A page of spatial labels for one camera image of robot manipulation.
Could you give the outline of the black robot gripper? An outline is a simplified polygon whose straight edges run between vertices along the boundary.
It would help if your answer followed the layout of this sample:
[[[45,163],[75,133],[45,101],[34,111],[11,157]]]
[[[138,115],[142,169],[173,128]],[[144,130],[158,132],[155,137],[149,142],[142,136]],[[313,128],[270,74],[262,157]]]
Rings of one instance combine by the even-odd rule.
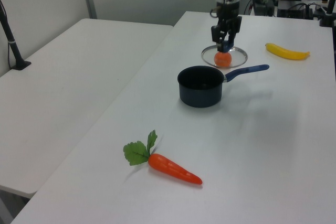
[[[228,52],[234,46],[236,34],[240,31],[242,17],[239,16],[240,2],[216,3],[217,25],[211,28],[212,40],[217,50]]]

